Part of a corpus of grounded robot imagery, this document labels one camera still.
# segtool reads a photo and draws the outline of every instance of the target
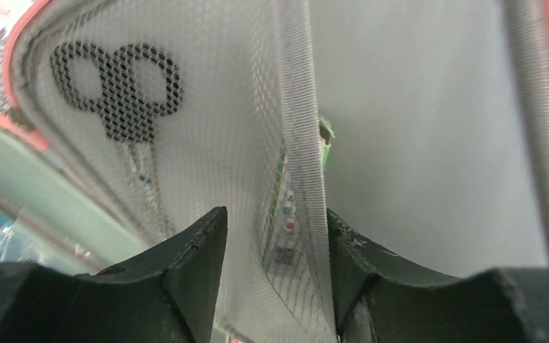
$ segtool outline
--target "white mesh pocket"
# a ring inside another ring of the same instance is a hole
[[[293,264],[263,261],[287,139],[278,36],[272,1],[54,0],[16,41],[14,92],[147,242],[228,208],[216,326],[327,342],[331,294],[315,286],[312,242]]]

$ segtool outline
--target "black plastic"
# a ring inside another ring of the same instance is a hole
[[[549,268],[457,279],[412,263],[328,211],[344,342],[549,342]]]
[[[0,263],[0,342],[208,342],[226,236],[220,207],[95,276]]]

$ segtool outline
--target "red trim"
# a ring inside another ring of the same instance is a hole
[[[29,146],[41,153],[49,149],[49,142],[38,131],[24,131],[21,127],[15,125],[8,116],[1,113],[0,128],[15,134]]]
[[[11,32],[9,32],[9,35],[7,36],[7,40],[5,41],[5,51],[3,53],[3,85],[5,86],[5,93],[7,94],[7,99],[9,100],[9,103],[13,106],[18,108],[18,100],[16,99],[16,96],[14,94],[14,85],[11,83],[11,54],[14,50],[14,46],[16,45],[16,41],[18,40],[18,37],[20,37],[20,34],[26,28],[26,26],[30,23],[30,21],[49,3],[50,0],[37,0],[35,1],[30,8],[22,14],[20,19],[16,22],[13,28],[11,28]]]

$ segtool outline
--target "plastic wrapper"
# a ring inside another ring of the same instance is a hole
[[[41,228],[24,211],[13,219],[0,209],[0,262],[33,261],[67,274],[99,271],[92,253],[66,237]]]

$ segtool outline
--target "curved black edge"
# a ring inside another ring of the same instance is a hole
[[[0,342],[207,343],[227,212],[95,276],[0,263]]]
[[[457,279],[370,241],[328,210],[344,342],[549,342],[549,268]]]

